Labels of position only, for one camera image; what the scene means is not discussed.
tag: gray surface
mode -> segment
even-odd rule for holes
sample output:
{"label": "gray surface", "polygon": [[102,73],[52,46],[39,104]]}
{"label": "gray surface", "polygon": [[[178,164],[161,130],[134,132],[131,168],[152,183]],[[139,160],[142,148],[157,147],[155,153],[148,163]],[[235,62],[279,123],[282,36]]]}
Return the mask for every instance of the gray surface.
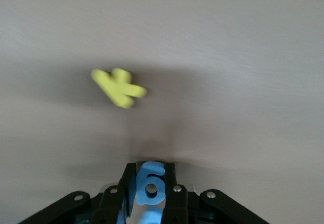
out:
{"label": "gray surface", "polygon": [[[0,222],[177,161],[271,223],[324,220],[324,0],[0,0]],[[112,105],[94,68],[150,91]]]}

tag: silver screw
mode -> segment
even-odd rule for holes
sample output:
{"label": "silver screw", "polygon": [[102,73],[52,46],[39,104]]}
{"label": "silver screw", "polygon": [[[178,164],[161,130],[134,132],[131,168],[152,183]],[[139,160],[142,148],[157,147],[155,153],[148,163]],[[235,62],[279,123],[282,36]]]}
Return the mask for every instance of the silver screw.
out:
{"label": "silver screw", "polygon": [[182,190],[182,188],[180,186],[176,185],[176,186],[173,187],[174,192],[180,192],[181,190]]}
{"label": "silver screw", "polygon": [[75,201],[78,201],[78,200],[81,200],[81,199],[83,199],[83,196],[82,196],[82,195],[77,195],[77,196],[74,198]]}
{"label": "silver screw", "polygon": [[206,193],[206,195],[207,195],[207,197],[210,198],[210,199],[213,199],[213,198],[216,197],[215,193],[214,193],[214,192],[211,192],[211,191],[208,191],[208,192]]}
{"label": "silver screw", "polygon": [[111,192],[112,194],[117,193],[117,192],[118,192],[118,189],[111,189],[110,192]]}

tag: screw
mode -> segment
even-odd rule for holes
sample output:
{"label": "screw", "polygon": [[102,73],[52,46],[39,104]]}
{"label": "screw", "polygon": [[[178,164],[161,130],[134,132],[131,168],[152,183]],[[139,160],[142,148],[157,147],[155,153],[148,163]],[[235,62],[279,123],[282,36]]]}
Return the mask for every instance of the screw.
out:
{"label": "screw", "polygon": [[206,195],[207,195],[207,197],[210,198],[210,199],[213,199],[213,198],[216,197],[215,193],[214,193],[214,192],[211,192],[211,191],[208,191],[208,192],[206,193]]}
{"label": "screw", "polygon": [[83,199],[83,196],[82,196],[82,195],[77,195],[77,196],[74,198],[75,201],[78,201],[78,200],[81,200],[81,199]]}
{"label": "screw", "polygon": [[112,194],[117,193],[117,192],[118,192],[118,189],[111,189],[110,192],[111,192]]}
{"label": "screw", "polygon": [[181,190],[182,190],[182,188],[180,186],[176,185],[176,186],[173,187],[174,192],[180,192]]}

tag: hole in blue number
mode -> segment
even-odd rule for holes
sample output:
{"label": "hole in blue number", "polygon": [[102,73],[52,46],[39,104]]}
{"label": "hole in blue number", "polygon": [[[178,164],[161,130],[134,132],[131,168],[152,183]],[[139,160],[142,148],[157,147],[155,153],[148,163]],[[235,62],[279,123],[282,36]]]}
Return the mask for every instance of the hole in blue number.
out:
{"label": "hole in blue number", "polygon": [[145,192],[149,198],[155,198],[157,195],[157,187],[154,184],[148,184],[145,187]]}

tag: yellow plastic object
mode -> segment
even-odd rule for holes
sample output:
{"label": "yellow plastic object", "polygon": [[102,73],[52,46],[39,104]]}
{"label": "yellow plastic object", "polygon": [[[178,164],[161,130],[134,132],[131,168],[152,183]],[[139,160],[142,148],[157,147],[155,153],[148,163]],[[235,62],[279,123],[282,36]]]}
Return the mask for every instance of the yellow plastic object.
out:
{"label": "yellow plastic object", "polygon": [[144,87],[131,84],[131,74],[120,68],[115,68],[111,74],[95,69],[91,77],[116,106],[125,109],[134,105],[131,96],[143,97],[147,93]]}

